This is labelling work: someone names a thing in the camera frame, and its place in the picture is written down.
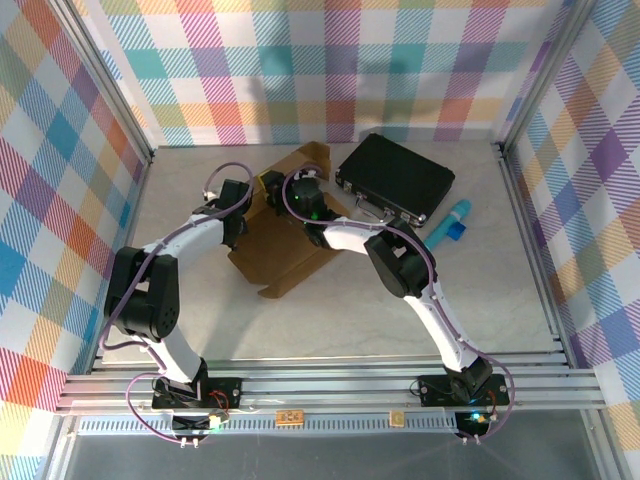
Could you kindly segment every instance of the vent grille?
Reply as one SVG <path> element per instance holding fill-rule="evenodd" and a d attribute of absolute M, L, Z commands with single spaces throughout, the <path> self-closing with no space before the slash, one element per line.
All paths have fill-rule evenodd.
<path fill-rule="evenodd" d="M 147 416 L 144 419 L 154 428 L 171 433 L 171 419 L 166 416 Z M 457 431 L 453 413 L 411 412 L 405 414 L 405 427 L 389 425 L 384 414 L 307 415 L 304 425 L 276 426 L 273 414 L 243 415 L 220 426 L 216 434 L 270 433 L 292 434 L 369 434 L 379 432 L 429 432 L 450 433 Z M 148 434 L 147 429 L 130 416 L 83 417 L 79 435 L 135 435 Z"/>

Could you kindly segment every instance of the cable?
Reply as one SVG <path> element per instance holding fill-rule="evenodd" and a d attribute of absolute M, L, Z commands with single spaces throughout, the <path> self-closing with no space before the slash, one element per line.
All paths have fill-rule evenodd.
<path fill-rule="evenodd" d="M 433 300 L 433 303 L 434 303 L 434 305 L 436 307 L 436 310 L 438 311 L 438 314 L 442 318 L 442 321 L 445 323 L 447 328 L 451 331 L 451 333 L 456 337 L 457 341 L 463 347 L 468 348 L 473 353 L 475 353 L 478 357 L 485 359 L 487 362 L 489 362 L 489 363 L 491 363 L 491 364 L 493 364 L 493 365 L 495 365 L 497 367 L 500 367 L 504 371 L 505 375 L 507 376 L 507 379 L 509 380 L 510 399 L 509 399 L 509 405 L 507 406 L 507 411 L 505 412 L 502 420 L 500 422 L 498 422 L 498 425 L 496 426 L 496 428 L 492 429 L 490 432 L 485 433 L 483 435 L 483 437 L 490 437 L 491 435 L 496 434 L 502 428 L 502 426 L 505 424 L 505 422 L 507 421 L 507 419 L 511 415 L 511 412 L 513 410 L 513 406 L 515 404 L 516 386 L 515 386 L 515 382 L 513 380 L 513 375 L 511 375 L 511 372 L 507 369 L 507 367 L 502 362 L 499 362 L 495 358 L 487 355 L 484 352 L 481 352 L 477 348 L 475 348 L 472 345 L 470 345 L 466 340 L 464 340 L 462 338 L 460 333 L 453 326 L 453 324 L 451 323 L 451 321 L 447 317 L 447 314 L 445 313 L 444 308 L 440 304 L 440 300 L 438 299 L 437 295 L 435 294 L 435 290 L 434 290 L 434 287 L 433 287 L 434 268 L 433 268 L 433 264 L 431 263 L 431 259 L 429 258 L 429 256 L 427 255 L 427 253 L 424 250 L 426 247 L 424 245 L 418 244 L 418 242 L 416 242 L 413 238 L 411 238 L 406 233 L 404 233 L 404 232 L 402 232 L 402 231 L 400 231 L 400 230 L 398 230 L 396 228 L 389 227 L 387 224 L 371 224 L 371 223 L 355 222 L 353 220 L 340 221 L 340 222 L 333 221 L 333 220 L 332 221 L 312 220 L 310 218 L 304 218 L 304 217 L 298 215 L 293 210 L 291 205 L 289 205 L 289 202 L 287 200 L 286 190 L 287 190 L 287 186 L 289 185 L 289 182 L 291 181 L 291 179 L 295 175 L 297 175 L 299 172 L 301 172 L 303 170 L 313 170 L 316 173 L 322 174 L 322 169 L 318 165 L 303 165 L 302 167 L 297 168 L 296 170 L 290 172 L 285 177 L 284 182 L 282 184 L 282 201 L 284 203 L 285 208 L 289 211 L 291 216 L 293 216 L 294 218 L 296 218 L 296 219 L 298 219 L 298 220 L 300 220 L 302 222 L 310 223 L 312 225 L 346 226 L 346 227 L 361 228 L 361 229 L 369 230 L 369 231 L 386 230 L 386 231 L 391 232 L 394 235 L 402 238 L 403 240 L 405 240 L 407 242 L 407 244 L 409 246 L 411 246 L 422 257 L 422 259 L 424 260 L 425 265 L 427 267 L 427 273 L 428 273 L 428 276 L 429 276 L 429 281 L 428 281 L 427 287 L 426 287 L 427 288 L 427 294 Z"/>
<path fill-rule="evenodd" d="M 167 367 L 164 364 L 164 362 L 162 361 L 162 359 L 156 354 L 156 352 L 153 351 L 153 349 L 149 348 L 149 345 L 147 345 L 143 341 L 130 340 L 130 341 L 126 341 L 126 342 L 122 342 L 122 343 L 116 344 L 116 345 L 107 345 L 107 339 L 109 338 L 109 330 L 111 329 L 111 327 L 115 323 L 116 319 L 120 316 L 120 313 L 122 313 L 122 310 L 124 309 L 125 305 L 129 301 L 129 299 L 131 298 L 133 293 L 135 292 L 135 289 L 138 286 L 138 283 L 140 283 L 140 280 L 143 278 L 145 272 L 147 271 L 147 268 L 151 264 L 151 261 L 155 258 L 156 255 L 158 255 L 160 253 L 160 251 L 162 249 L 164 249 L 169 244 L 169 242 L 171 240 L 173 240 L 178 235 L 181 235 L 182 233 L 186 232 L 187 230 L 189 230 L 189 229 L 191 229 L 193 227 L 196 227 L 196 226 L 201 225 L 203 223 L 210 222 L 212 220 L 215 220 L 215 219 L 218 219 L 220 217 L 224 217 L 224 216 L 228 215 L 229 213 L 233 212 L 234 210 L 236 210 L 236 209 L 240 208 L 242 205 L 244 205 L 244 203 L 253 194 L 253 172 L 249 169 L 249 167 L 247 167 L 246 165 L 244 165 L 242 163 L 239 163 L 239 162 L 224 163 L 224 164 L 220 165 L 218 168 L 216 168 L 213 171 L 213 173 L 209 176 L 209 178 L 207 179 L 207 182 L 205 183 L 205 186 L 204 186 L 204 191 L 205 192 L 207 191 L 207 189 L 209 188 L 209 185 L 211 184 L 211 181 L 214 179 L 214 177 L 221 170 L 224 170 L 225 168 L 232 167 L 232 166 L 243 168 L 247 172 L 247 174 L 249 175 L 249 188 L 247 189 L 247 192 L 244 194 L 242 199 L 239 202 L 237 202 L 235 205 L 232 205 L 229 208 L 221 210 L 220 212 L 216 212 L 213 215 L 209 215 L 207 217 L 200 218 L 200 219 L 196 220 L 195 222 L 188 222 L 188 223 L 182 225 L 181 227 L 177 228 L 176 230 L 171 232 L 169 235 L 164 237 L 160 242 L 158 242 L 158 244 L 154 247 L 154 249 L 144 259 L 144 261 L 142 262 L 142 265 L 140 265 L 140 268 L 138 269 L 138 272 L 133 277 L 133 280 L 131 281 L 131 284 L 129 285 L 129 288 L 127 288 L 127 291 L 125 292 L 125 294 L 122 296 L 122 298 L 118 302 L 118 305 L 116 305 L 116 308 L 113 310 L 113 312 L 111 312 L 111 316 L 109 317 L 109 320 L 107 320 L 107 323 L 105 324 L 105 326 L 104 326 L 104 328 L 102 330 L 102 333 L 100 334 L 100 339 L 98 341 L 98 345 L 100 346 L 100 348 L 102 348 L 105 351 L 110 351 L 110 350 L 119 350 L 121 348 L 131 347 L 131 346 L 142 347 L 155 360 L 155 362 L 158 364 L 158 368 L 160 369 L 160 371 L 161 372 L 166 371 Z"/>
<path fill-rule="evenodd" d="M 160 437 L 163 440 L 166 440 L 167 442 L 171 442 L 171 443 L 177 443 L 178 445 L 182 444 L 181 440 L 178 440 L 176 437 L 172 437 L 170 435 L 167 435 L 166 433 L 162 433 L 160 430 L 155 429 L 154 427 L 152 427 L 144 418 L 142 418 L 142 416 L 136 411 L 136 409 L 133 407 L 133 405 L 131 404 L 131 389 L 133 388 L 133 385 L 138 381 L 138 380 L 142 380 L 143 378 L 160 378 L 162 376 L 161 373 L 150 373 L 150 372 L 146 372 L 146 373 L 141 373 L 139 375 L 136 375 L 135 377 L 133 377 L 131 379 L 131 381 L 129 382 L 129 385 L 127 385 L 127 390 L 124 394 L 124 398 L 127 401 L 127 407 L 129 407 L 129 411 L 133 414 L 134 417 L 136 417 L 138 419 L 138 421 L 144 425 L 147 430 L 149 430 L 151 433 L 153 433 L 155 436 Z"/>

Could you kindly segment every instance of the gray floor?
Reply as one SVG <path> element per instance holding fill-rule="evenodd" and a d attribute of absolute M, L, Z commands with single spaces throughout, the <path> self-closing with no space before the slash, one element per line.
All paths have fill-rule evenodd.
<path fill-rule="evenodd" d="M 431 231 L 462 198 L 473 203 L 467 231 L 434 250 L 449 303 L 485 351 L 540 351 L 551 336 L 537 296 L 497 161 L 487 142 L 409 143 L 451 168 L 456 180 Z M 201 203 L 209 173 L 225 161 L 255 173 L 291 146 L 161 149 L 151 167 L 133 244 L 144 245 L 184 223 Z M 334 169 L 355 148 L 332 149 Z M 234 178 L 239 169 L 227 173 Z M 330 190 L 353 208 L 353 197 Z M 354 211 L 354 216 L 366 219 Z M 279 300 L 259 297 L 226 258 L 226 247 L 203 256 L 181 281 L 179 325 L 207 359 L 437 353 L 414 312 L 382 287 L 369 260 L 343 253 Z M 119 339 L 117 331 L 112 338 Z M 137 349 L 108 352 L 107 362 L 147 361 Z"/>
<path fill-rule="evenodd" d="M 595 480 L 579 412 L 516 412 L 500 435 L 221 436 L 180 449 L 151 435 L 78 436 L 67 479 Z"/>

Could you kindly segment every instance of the checkered pattern wall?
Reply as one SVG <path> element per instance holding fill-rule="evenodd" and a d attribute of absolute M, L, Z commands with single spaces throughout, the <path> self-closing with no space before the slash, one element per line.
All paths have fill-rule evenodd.
<path fill-rule="evenodd" d="M 76 3 L 148 135 L 179 146 L 486 138 L 571 2 Z"/>
<path fill-rule="evenodd" d="M 640 478 L 640 0 L 600 0 L 518 145 L 562 321 Z"/>
<path fill-rule="evenodd" d="M 0 479 L 33 478 L 143 162 L 45 0 L 0 0 Z"/>

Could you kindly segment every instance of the metal rail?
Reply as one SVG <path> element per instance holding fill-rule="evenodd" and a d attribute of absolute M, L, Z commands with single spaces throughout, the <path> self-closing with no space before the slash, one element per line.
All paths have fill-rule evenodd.
<path fill-rule="evenodd" d="M 495 354 L 513 374 L 517 390 L 515 408 L 602 408 L 604 399 L 594 373 L 569 368 L 559 340 L 555 345 L 557 350 L 551 352 Z M 302 409 L 310 414 L 442 411 L 421 407 L 419 399 L 409 391 L 417 376 L 443 373 L 437 356 L 237 360 L 208 364 L 211 376 L 244 379 L 240 409 L 234 415 L 282 409 Z M 58 413 L 126 414 L 124 392 L 130 379 L 151 371 L 153 364 L 104 364 L 97 359 L 91 375 L 68 377 Z M 152 396 L 151 382 L 142 381 L 134 385 L 131 399 L 145 414 L 154 414 L 150 410 Z"/>

